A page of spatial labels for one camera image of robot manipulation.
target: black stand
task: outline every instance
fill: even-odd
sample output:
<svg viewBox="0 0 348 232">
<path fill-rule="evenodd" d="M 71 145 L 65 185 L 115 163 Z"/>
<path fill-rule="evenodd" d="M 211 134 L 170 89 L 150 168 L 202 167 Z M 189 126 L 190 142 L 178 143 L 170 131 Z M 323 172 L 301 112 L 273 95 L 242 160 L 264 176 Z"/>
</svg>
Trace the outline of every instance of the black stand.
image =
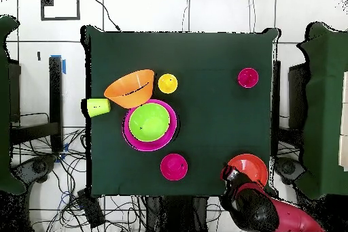
<svg viewBox="0 0 348 232">
<path fill-rule="evenodd" d="M 62 103 L 62 71 L 60 58 L 50 57 L 50 122 L 46 124 L 12 127 L 12 145 L 51 137 L 53 152 L 63 151 L 63 103 Z M 20 117 L 19 64 L 10 65 L 11 121 L 18 122 Z"/>
</svg>

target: table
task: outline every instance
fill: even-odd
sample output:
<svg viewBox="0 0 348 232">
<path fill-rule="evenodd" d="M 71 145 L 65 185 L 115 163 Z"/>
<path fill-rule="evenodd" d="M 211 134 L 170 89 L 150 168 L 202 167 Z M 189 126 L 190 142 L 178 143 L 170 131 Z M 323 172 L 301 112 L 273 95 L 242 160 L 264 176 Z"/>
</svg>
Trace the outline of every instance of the table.
<svg viewBox="0 0 348 232">
<path fill-rule="evenodd" d="M 168 103 L 181 125 L 177 138 L 164 148 L 140 152 L 122 136 L 124 108 L 111 102 L 110 113 L 87 119 L 86 139 L 91 148 L 87 146 L 86 156 L 92 162 L 88 180 L 93 195 L 216 196 L 224 192 L 220 172 L 237 154 L 255 154 L 268 166 L 276 29 L 263 34 L 121 33 L 86 26 L 81 33 L 86 98 L 103 98 L 114 80 L 153 69 L 152 99 Z M 237 83 L 245 67 L 259 73 L 259 82 L 251 89 Z M 169 95 L 157 86 L 164 73 L 172 73 L 179 82 Z M 185 178 L 176 182 L 160 172 L 162 158 L 174 152 L 188 162 Z"/>
<path fill-rule="evenodd" d="M 307 172 L 296 184 L 311 199 L 325 194 L 348 195 L 348 172 L 338 165 L 348 33 L 330 30 L 318 22 L 311 23 L 307 30 L 307 39 L 300 44 L 311 70 L 303 129 L 303 164 Z"/>
</svg>

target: bowl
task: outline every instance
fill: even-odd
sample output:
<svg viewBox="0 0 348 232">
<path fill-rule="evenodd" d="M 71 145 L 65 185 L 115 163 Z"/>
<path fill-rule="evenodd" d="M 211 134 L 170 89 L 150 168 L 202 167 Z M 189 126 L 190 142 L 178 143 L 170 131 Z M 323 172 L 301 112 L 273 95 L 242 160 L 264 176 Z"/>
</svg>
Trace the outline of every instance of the bowl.
<svg viewBox="0 0 348 232">
<path fill-rule="evenodd" d="M 136 108 L 130 109 L 126 116 L 124 117 L 124 122 L 122 124 L 122 134 L 129 146 L 133 147 L 138 151 L 155 151 L 166 146 L 174 136 L 175 130 L 177 128 L 177 117 L 173 108 L 167 103 L 161 100 L 150 99 L 147 103 L 157 103 L 165 107 L 169 113 L 169 128 L 167 132 L 160 138 L 152 142 L 142 142 L 135 138 L 131 131 L 129 130 L 129 119 Z"/>
<path fill-rule="evenodd" d="M 123 108 L 131 109 L 144 104 L 152 96 L 154 88 L 154 72 L 139 70 L 110 84 L 104 96 Z"/>
<path fill-rule="evenodd" d="M 260 158 L 252 154 L 241 154 L 232 158 L 228 164 L 239 172 L 246 174 L 251 180 L 257 182 L 262 188 L 266 186 L 268 171 L 267 166 Z"/>
<path fill-rule="evenodd" d="M 158 87 L 165 94 L 171 94 L 177 89 L 177 78 L 172 74 L 164 74 L 158 79 Z"/>
<path fill-rule="evenodd" d="M 160 163 L 160 171 L 168 180 L 180 180 L 185 177 L 188 171 L 188 163 L 182 155 L 168 154 Z"/>
<path fill-rule="evenodd" d="M 151 142 L 161 138 L 169 128 L 169 113 L 157 103 L 139 106 L 129 118 L 129 130 L 139 141 Z"/>
<path fill-rule="evenodd" d="M 239 72 L 238 83 L 244 88 L 252 88 L 258 83 L 258 72 L 253 68 L 244 68 Z"/>
</svg>

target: floor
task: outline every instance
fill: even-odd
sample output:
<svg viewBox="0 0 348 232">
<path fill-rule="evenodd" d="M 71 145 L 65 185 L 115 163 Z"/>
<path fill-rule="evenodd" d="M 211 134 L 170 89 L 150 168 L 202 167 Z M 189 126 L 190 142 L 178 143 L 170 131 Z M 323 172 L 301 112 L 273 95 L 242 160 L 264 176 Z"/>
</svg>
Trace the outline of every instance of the floor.
<svg viewBox="0 0 348 232">
<path fill-rule="evenodd" d="M 302 42 L 306 26 L 310 22 L 321 21 L 337 30 L 348 28 L 348 14 L 345 0 L 98 0 L 104 3 L 109 17 L 123 31 L 188 31 L 191 32 L 262 32 L 265 28 L 281 29 L 277 58 L 281 61 L 281 103 L 280 125 L 288 125 L 288 68 L 303 63 L 305 58 L 296 44 Z M 63 74 L 63 120 L 65 142 L 78 135 L 85 127 L 85 118 L 80 110 L 80 101 L 85 97 L 85 55 L 80 43 L 80 27 L 91 24 L 105 31 L 114 31 L 115 26 L 107 12 L 96 0 L 80 0 L 80 20 L 41 21 L 40 0 L 0 0 L 0 14 L 9 14 L 20 21 L 17 31 L 12 32 L 6 41 L 10 57 L 19 60 L 22 66 L 20 77 L 21 114 L 43 112 L 49 114 L 49 73 L 48 57 L 61 55 L 66 60 L 66 72 Z M 45 7 L 45 17 L 76 16 L 76 0 L 54 0 L 53 6 Z M 23 116 L 21 125 L 46 122 L 44 114 Z M 72 150 L 84 151 L 79 136 L 69 144 Z M 34 141 L 33 147 L 45 152 L 47 143 Z M 32 156 L 30 146 L 17 146 L 17 154 L 12 164 L 19 164 Z M 75 169 L 71 173 L 75 179 L 76 190 L 85 187 L 86 162 L 83 156 L 75 153 L 65 157 L 66 164 L 73 160 Z M 30 217 L 36 232 L 45 232 L 49 222 L 64 206 L 70 181 L 60 163 L 43 184 L 35 184 L 31 193 Z M 274 176 L 274 187 L 279 196 L 290 202 L 296 202 L 294 190 L 280 182 Z M 130 229 L 138 232 L 139 220 L 132 207 L 131 197 L 106 196 L 99 199 L 106 219 L 110 222 L 134 221 Z M 209 232 L 241 232 L 228 212 L 222 211 L 218 217 L 218 199 L 209 199 L 207 220 Z M 78 214 L 81 223 L 86 217 Z M 50 232 L 82 232 L 76 219 L 66 217 L 67 224 L 55 222 Z M 84 225 L 83 232 L 118 232 L 119 226 L 100 226 L 98 230 Z"/>
</svg>

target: magenta plate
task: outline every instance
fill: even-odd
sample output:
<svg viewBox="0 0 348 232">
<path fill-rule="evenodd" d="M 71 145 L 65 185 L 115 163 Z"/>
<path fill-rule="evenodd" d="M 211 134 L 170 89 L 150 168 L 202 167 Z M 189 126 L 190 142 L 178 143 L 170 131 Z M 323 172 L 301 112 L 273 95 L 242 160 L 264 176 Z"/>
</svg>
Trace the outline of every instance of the magenta plate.
<svg viewBox="0 0 348 232">
<path fill-rule="evenodd" d="M 169 113 L 169 128 L 167 132 L 160 138 L 152 142 L 142 142 L 136 139 L 129 130 L 129 118 L 136 108 L 132 108 L 126 114 L 124 122 L 122 124 L 122 134 L 126 142 L 138 151 L 155 151 L 166 146 L 174 136 L 174 132 L 177 128 L 177 116 L 171 106 L 161 100 L 150 99 L 146 103 L 157 103 L 167 109 Z"/>
</svg>

